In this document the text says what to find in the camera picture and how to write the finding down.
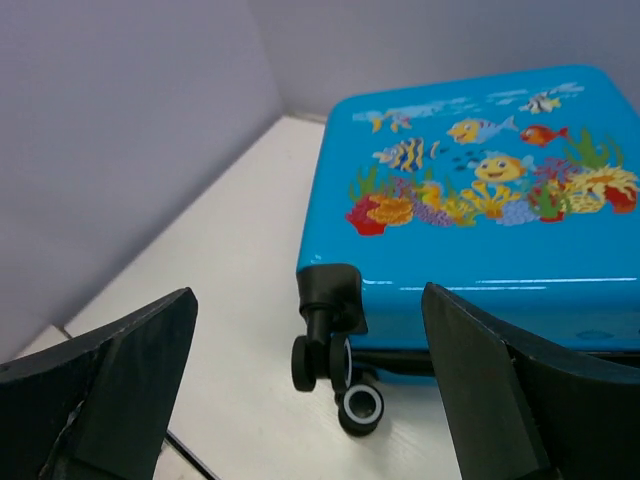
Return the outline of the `blue hard-shell suitcase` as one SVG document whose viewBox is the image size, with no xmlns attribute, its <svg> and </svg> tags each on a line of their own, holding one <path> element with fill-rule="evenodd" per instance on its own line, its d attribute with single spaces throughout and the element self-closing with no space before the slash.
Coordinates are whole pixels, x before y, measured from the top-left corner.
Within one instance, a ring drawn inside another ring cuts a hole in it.
<svg viewBox="0 0 640 480">
<path fill-rule="evenodd" d="M 330 112 L 296 267 L 294 387 L 343 430 L 432 372 L 439 284 L 563 347 L 639 359 L 639 116 L 584 65 L 358 95 Z"/>
</svg>

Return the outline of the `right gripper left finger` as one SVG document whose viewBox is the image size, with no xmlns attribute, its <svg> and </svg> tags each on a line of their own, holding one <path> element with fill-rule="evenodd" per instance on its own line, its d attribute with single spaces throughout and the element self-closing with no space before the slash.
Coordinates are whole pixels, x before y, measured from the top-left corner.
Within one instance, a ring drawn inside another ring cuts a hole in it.
<svg viewBox="0 0 640 480">
<path fill-rule="evenodd" d="M 2 364 L 2 478 L 152 478 L 197 315 L 181 288 Z"/>
</svg>

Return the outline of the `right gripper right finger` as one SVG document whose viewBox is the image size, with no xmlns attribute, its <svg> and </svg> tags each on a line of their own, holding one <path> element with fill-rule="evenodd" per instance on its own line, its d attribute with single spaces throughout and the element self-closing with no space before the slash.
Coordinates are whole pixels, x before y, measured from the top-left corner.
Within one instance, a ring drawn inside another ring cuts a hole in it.
<svg viewBox="0 0 640 480">
<path fill-rule="evenodd" d="M 638 353 L 560 346 L 434 283 L 421 309 L 462 478 L 638 478 Z"/>
</svg>

